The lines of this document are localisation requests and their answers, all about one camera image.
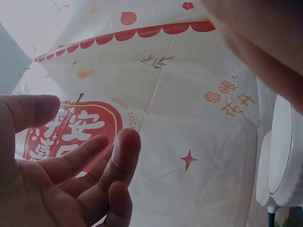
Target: red circle logo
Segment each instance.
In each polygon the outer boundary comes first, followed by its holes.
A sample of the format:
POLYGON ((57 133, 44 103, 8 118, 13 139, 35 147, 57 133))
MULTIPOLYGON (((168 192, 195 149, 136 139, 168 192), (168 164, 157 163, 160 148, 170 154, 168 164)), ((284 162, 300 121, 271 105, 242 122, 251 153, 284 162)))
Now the red circle logo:
MULTIPOLYGON (((113 144, 122 128, 120 113, 107 103, 61 102, 59 112, 51 122, 28 130, 23 158, 38 161, 61 157, 97 135, 107 136, 109 143, 113 144)), ((83 171, 91 170, 109 148, 110 146, 83 171)))

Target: blue cable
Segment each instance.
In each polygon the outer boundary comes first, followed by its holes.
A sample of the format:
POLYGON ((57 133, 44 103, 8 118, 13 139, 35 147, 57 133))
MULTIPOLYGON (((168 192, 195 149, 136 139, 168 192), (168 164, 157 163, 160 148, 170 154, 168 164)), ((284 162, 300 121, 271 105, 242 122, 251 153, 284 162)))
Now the blue cable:
POLYGON ((268 213, 268 227, 275 227, 275 214, 268 213))

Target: white cloth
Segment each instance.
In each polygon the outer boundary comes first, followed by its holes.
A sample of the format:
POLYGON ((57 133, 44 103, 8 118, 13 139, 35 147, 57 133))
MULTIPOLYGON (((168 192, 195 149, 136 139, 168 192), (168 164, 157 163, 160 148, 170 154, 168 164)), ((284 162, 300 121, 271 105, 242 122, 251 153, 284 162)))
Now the white cloth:
MULTIPOLYGON (((38 57, 14 90, 62 101, 51 124, 17 136, 19 156, 60 156, 95 134, 113 142, 131 127, 142 138, 129 188, 131 226, 266 225, 254 185, 275 94, 210 23, 188 23, 207 20, 200 1, 11 0, 0 6, 2 23, 31 57, 60 46, 38 57), (137 29, 177 22, 186 23, 137 29)), ((281 225, 286 216, 277 215, 281 225)))

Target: red star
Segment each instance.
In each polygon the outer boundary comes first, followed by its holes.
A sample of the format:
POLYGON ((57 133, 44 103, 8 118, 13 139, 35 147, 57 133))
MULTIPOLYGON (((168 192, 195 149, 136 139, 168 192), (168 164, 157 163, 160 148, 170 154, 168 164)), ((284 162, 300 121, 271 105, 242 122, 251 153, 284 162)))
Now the red star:
POLYGON ((185 169, 185 172, 187 171, 189 165, 193 162, 193 161, 196 161, 197 159, 193 158, 191 156, 191 150, 189 151, 188 155, 185 156, 185 157, 181 157, 182 160, 185 161, 185 164, 186 164, 186 169, 185 169))

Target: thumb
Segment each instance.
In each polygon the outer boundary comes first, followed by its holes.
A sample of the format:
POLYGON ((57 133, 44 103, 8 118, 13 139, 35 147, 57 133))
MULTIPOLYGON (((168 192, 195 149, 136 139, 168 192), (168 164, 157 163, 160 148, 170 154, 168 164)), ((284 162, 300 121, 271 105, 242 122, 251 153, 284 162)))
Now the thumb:
POLYGON ((0 96, 0 182, 9 184, 19 173, 14 159, 15 133, 38 127, 58 112, 55 96, 0 96))
POLYGON ((59 106, 56 96, 0 96, 0 113, 13 121, 15 133, 48 123, 59 106))

